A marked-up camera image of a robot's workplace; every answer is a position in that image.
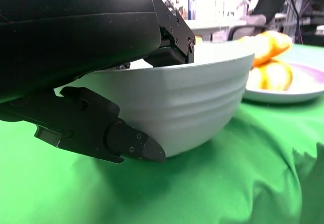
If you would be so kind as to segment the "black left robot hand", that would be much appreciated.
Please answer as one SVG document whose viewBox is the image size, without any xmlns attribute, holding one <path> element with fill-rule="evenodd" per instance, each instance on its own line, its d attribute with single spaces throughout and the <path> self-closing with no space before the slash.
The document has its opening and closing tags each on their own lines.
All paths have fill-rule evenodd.
<svg viewBox="0 0 324 224">
<path fill-rule="evenodd" d="M 1 120 L 36 125 L 59 149 L 106 160 L 162 162 L 162 146 L 119 118 L 84 75 L 144 59 L 194 61 L 195 37 L 162 0 L 1 0 Z"/>
</svg>

